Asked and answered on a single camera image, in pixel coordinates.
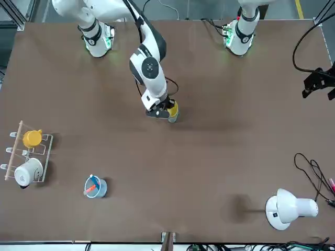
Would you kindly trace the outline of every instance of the black cable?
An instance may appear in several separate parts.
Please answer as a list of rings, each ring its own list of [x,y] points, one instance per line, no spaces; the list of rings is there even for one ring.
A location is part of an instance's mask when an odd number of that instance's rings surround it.
[[[135,79],[135,84],[136,84],[136,86],[137,86],[138,93],[139,93],[140,96],[142,97],[142,93],[141,93],[140,88],[139,88],[139,86],[138,86],[138,82],[137,82],[136,78],[134,78],[134,79]],[[171,81],[171,82],[172,82],[173,84],[175,84],[175,86],[177,87],[177,90],[176,90],[176,91],[174,91],[174,92],[168,94],[169,96],[175,95],[175,94],[179,91],[179,86],[178,86],[178,84],[176,83],[176,81],[174,81],[174,80],[172,80],[172,79],[170,79],[170,78],[168,78],[168,77],[165,77],[165,79]]]
[[[91,250],[91,243],[87,243],[85,247],[85,251],[90,251]]]
[[[143,10],[142,10],[143,13],[144,13],[144,9],[146,8],[147,3],[150,2],[150,1],[151,0],[147,0],[146,3],[143,5]]]
[[[319,12],[319,14],[316,16],[315,20],[318,20],[318,17],[321,15],[321,13],[325,10],[325,8],[328,6],[328,4],[330,3],[331,0],[328,0],[328,2],[326,3],[326,5],[323,7],[323,9]]]
[[[320,18],[323,19],[325,17],[325,15],[328,13],[328,11],[333,7],[333,5],[335,4],[335,1],[329,6],[329,8],[326,10],[326,12],[324,13],[324,15]]]
[[[298,46],[300,45],[300,43],[302,42],[302,40],[317,26],[319,26],[321,23],[327,21],[329,18],[332,18],[333,16],[335,16],[335,13],[329,15],[328,17],[326,17],[325,19],[322,19],[321,21],[319,21],[317,24],[313,25],[311,28],[309,28],[309,30],[307,30],[305,32],[305,34],[300,38],[300,40],[298,41],[297,45],[295,46],[294,50],[293,50],[293,55],[292,55],[292,61],[293,61],[293,66],[295,69],[297,69],[298,71],[301,72],[309,72],[309,73],[317,73],[326,77],[329,77],[333,80],[335,80],[334,76],[331,76],[329,74],[327,74],[326,72],[322,72],[322,71],[315,71],[315,70],[310,70],[310,69],[304,69],[304,68],[300,68],[297,66],[297,64],[295,63],[295,52],[298,49]]]
[[[213,19],[208,19],[206,17],[203,17],[202,19],[200,19],[201,21],[207,21],[210,25],[212,25],[216,31],[224,38],[227,38],[228,36],[227,35],[223,35],[218,29],[223,29],[224,28],[224,25],[220,26],[220,25],[216,25],[213,21]]]
[[[214,251],[211,246],[209,246],[209,245],[206,245],[206,246],[207,246],[206,250],[210,249],[211,251]]]
[[[314,182],[312,181],[311,177],[307,174],[307,172],[306,172],[305,170],[303,170],[302,168],[298,167],[297,162],[296,162],[296,158],[297,158],[298,155],[301,156],[301,157],[303,157],[303,158],[305,159],[305,161],[307,161],[307,163],[309,164],[310,168],[311,168],[312,171],[314,172],[315,176],[319,179],[319,182],[320,182],[319,188],[316,187],[316,185],[315,185]],[[301,170],[302,172],[305,173],[305,175],[307,176],[309,182],[313,185],[314,189],[316,190],[317,193],[316,193],[316,196],[315,196],[315,199],[314,199],[315,201],[317,201],[319,195],[321,195],[324,199],[329,200],[326,196],[324,196],[324,195],[320,192],[320,190],[321,190],[321,186],[322,186],[322,185],[324,185],[324,186],[326,187],[326,189],[327,189],[332,195],[335,196],[335,192],[332,190],[332,188],[331,188],[330,185],[328,184],[328,182],[327,182],[325,176],[323,175],[323,172],[321,171],[321,168],[320,168],[319,164],[318,164],[314,159],[311,159],[311,160],[309,161],[308,158],[307,158],[304,154],[302,154],[302,153],[296,153],[296,154],[294,155],[294,165],[295,165],[295,167],[296,167],[297,169],[299,169],[299,170]]]
[[[127,0],[123,0],[123,1],[124,1],[124,3],[125,3],[126,7],[128,8],[128,10],[130,11],[130,13],[131,13],[131,15],[132,15],[132,17],[133,17],[133,19],[134,19],[134,22],[135,22],[135,24],[136,24],[136,22],[137,22],[137,18],[136,18],[136,15],[135,15],[134,11],[132,10],[132,8],[131,8],[129,2],[128,2]],[[138,29],[138,35],[139,35],[139,37],[140,37],[140,43],[143,43],[143,36],[142,36],[142,31],[141,31],[140,26],[139,26],[137,29]]]
[[[135,79],[135,84],[137,86],[138,93],[140,94],[140,97],[142,97],[142,93],[140,91],[140,87],[138,87],[138,82],[137,82],[136,78],[134,78],[134,79]]]
[[[170,79],[170,78],[168,78],[168,77],[165,77],[165,79],[171,81],[171,82],[177,87],[177,90],[176,90],[175,92],[173,92],[173,93],[169,93],[169,96],[175,95],[175,94],[179,91],[179,86],[178,86],[178,84],[176,83],[176,81],[174,81],[174,80],[172,80],[172,79]]]

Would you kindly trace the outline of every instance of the yellow cup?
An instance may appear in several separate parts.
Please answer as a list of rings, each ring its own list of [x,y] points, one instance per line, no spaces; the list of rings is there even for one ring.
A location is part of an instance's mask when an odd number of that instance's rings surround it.
[[[23,145],[27,148],[33,148],[42,141],[42,130],[28,131],[23,135]]]

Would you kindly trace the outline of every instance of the wire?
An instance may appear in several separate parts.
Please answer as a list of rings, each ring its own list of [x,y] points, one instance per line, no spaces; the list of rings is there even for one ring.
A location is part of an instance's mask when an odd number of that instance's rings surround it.
[[[124,2],[124,4],[126,5],[126,7],[128,8],[128,10],[130,11],[130,13],[131,13],[131,15],[132,15],[132,17],[133,17],[133,19],[134,19],[134,22],[135,22],[135,24],[136,24],[136,22],[137,22],[137,18],[136,18],[136,15],[135,15],[134,11],[132,10],[132,8],[131,8],[129,2],[128,2],[127,0],[123,0],[123,2]],[[139,37],[140,37],[140,43],[143,43],[143,36],[142,36],[142,31],[141,31],[140,26],[138,26],[137,30],[138,30],[138,35],[139,35]]]
[[[176,81],[174,81],[174,80],[172,80],[172,79],[170,79],[170,78],[168,78],[168,77],[165,77],[165,79],[171,81],[171,82],[177,87],[177,90],[176,90],[175,92],[173,92],[173,93],[169,93],[169,96],[175,95],[175,94],[179,91],[179,86],[178,86],[178,84],[176,83]]]
[[[191,244],[190,246],[188,246],[187,247],[187,249],[186,249],[186,251],[190,251],[190,250],[192,250],[192,249],[190,249],[191,247],[196,247],[197,248],[197,250],[205,250],[205,251],[208,251],[208,249],[210,249],[211,251],[214,251],[214,249],[211,247],[211,246],[209,246],[209,245],[201,245],[201,244]]]
[[[170,9],[175,10],[175,11],[177,12],[177,20],[179,20],[179,12],[178,12],[178,10],[177,10],[176,8],[173,8],[173,7],[171,7],[170,5],[167,5],[167,4],[162,3],[161,0],[158,0],[158,2],[159,2],[161,5],[163,5],[163,6],[167,7],[167,8],[170,8]]]
[[[302,40],[317,26],[319,26],[321,23],[327,21],[329,18],[332,18],[333,16],[335,16],[335,13],[329,15],[328,17],[326,17],[325,19],[322,19],[321,21],[319,21],[317,24],[313,25],[311,28],[309,28],[309,30],[306,31],[305,34],[303,34],[303,36],[300,38],[300,40],[298,41],[297,45],[295,46],[294,50],[293,50],[293,54],[292,54],[292,61],[293,61],[293,66],[295,69],[297,69],[298,71],[301,72],[310,72],[310,73],[317,73],[326,77],[329,77],[333,80],[335,80],[334,76],[331,76],[329,74],[327,74],[326,72],[323,71],[315,71],[315,70],[310,70],[310,69],[304,69],[304,68],[300,68],[297,66],[297,64],[295,63],[295,52],[298,49],[298,46],[300,45],[300,43],[302,42]]]
[[[318,17],[321,15],[321,13],[326,9],[326,7],[328,6],[328,4],[330,3],[331,0],[328,0],[328,2],[326,3],[326,5],[323,7],[323,9],[319,12],[319,14],[316,16],[315,20],[318,20]]]
[[[138,93],[140,94],[140,97],[142,97],[142,93],[140,91],[140,87],[138,87],[138,82],[137,82],[136,78],[134,78],[134,79],[135,79],[135,84],[137,86]]]
[[[91,243],[87,243],[85,247],[85,251],[90,251],[91,250]]]
[[[206,18],[206,17],[203,17],[202,19],[200,19],[201,21],[207,21],[210,25],[212,25],[215,29],[216,29],[216,31],[222,36],[222,37],[224,37],[224,38],[227,38],[228,36],[227,35],[223,35],[218,29],[223,29],[224,28],[224,26],[226,25],[222,25],[222,26],[219,26],[219,25],[216,25],[215,23],[214,23],[214,21],[213,21],[213,19],[208,19],[208,18]]]
[[[143,9],[142,9],[142,12],[144,13],[144,9],[146,8],[146,5],[147,5],[147,3],[148,2],[150,2],[151,0],[147,0],[146,2],[145,2],[145,4],[143,5]]]
[[[329,8],[326,10],[326,12],[323,14],[323,16],[320,19],[323,19],[325,17],[325,15],[328,13],[328,11],[333,7],[333,5],[335,4],[335,1],[329,6]]]
[[[319,179],[320,185],[319,188],[316,187],[316,185],[314,184],[314,182],[312,181],[311,177],[307,174],[307,172],[305,170],[303,170],[302,168],[298,167],[297,162],[296,162],[296,158],[297,156],[301,156],[305,159],[305,161],[307,161],[307,163],[309,164],[310,168],[312,169],[313,173],[315,174],[315,176]],[[302,154],[302,153],[296,153],[294,155],[294,165],[297,169],[301,170],[302,172],[305,173],[305,175],[307,176],[309,182],[311,182],[311,184],[313,185],[314,189],[316,190],[316,196],[315,196],[315,201],[317,201],[318,196],[321,195],[324,199],[329,200],[326,196],[324,196],[320,191],[321,191],[321,186],[324,185],[326,187],[326,189],[333,195],[335,196],[335,192],[331,189],[330,185],[328,184],[325,176],[323,175],[323,172],[321,171],[321,168],[319,166],[319,164],[314,160],[311,159],[310,161],[308,160],[308,158]]]
[[[135,79],[135,84],[136,84],[138,93],[139,93],[140,96],[142,97],[142,93],[141,93],[140,88],[139,88],[139,86],[138,86],[138,82],[137,82],[136,78],[134,78],[134,79]],[[170,78],[168,78],[168,77],[165,77],[165,80],[166,80],[166,79],[169,80],[169,81],[171,81],[171,82],[177,87],[177,90],[176,90],[176,91],[174,91],[174,92],[172,92],[172,93],[168,93],[168,95],[169,95],[169,96],[175,95],[175,94],[179,91],[179,86],[178,86],[178,84],[176,83],[176,81],[174,81],[174,80],[172,80],[172,79],[170,79]]]

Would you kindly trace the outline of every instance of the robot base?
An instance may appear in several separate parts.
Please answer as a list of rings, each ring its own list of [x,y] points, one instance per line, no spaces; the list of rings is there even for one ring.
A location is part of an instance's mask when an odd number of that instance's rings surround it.
[[[266,218],[270,225],[277,230],[285,230],[289,227],[290,223],[282,223],[279,218],[277,209],[277,196],[272,196],[267,200],[265,205]]]
[[[99,25],[102,28],[102,33],[95,45],[91,45],[85,39],[85,44],[87,50],[95,58],[103,57],[109,50],[113,48],[115,28],[109,26],[103,22],[99,22]]]
[[[251,47],[252,40],[254,35],[247,43],[242,43],[241,39],[236,35],[235,26],[237,24],[237,20],[233,20],[233,22],[224,26],[223,35],[227,35],[228,37],[224,37],[224,45],[231,53],[242,56],[246,54],[248,49]]]

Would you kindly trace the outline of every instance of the metal frame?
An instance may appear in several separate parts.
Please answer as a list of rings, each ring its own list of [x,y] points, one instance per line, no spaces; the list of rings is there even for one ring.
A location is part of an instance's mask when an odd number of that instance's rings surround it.
[[[0,0],[0,6],[4,9],[11,21],[0,21],[0,28],[17,26],[19,31],[24,30],[25,23],[30,21],[35,8],[36,0],[31,0],[26,15],[17,8],[11,0]]]

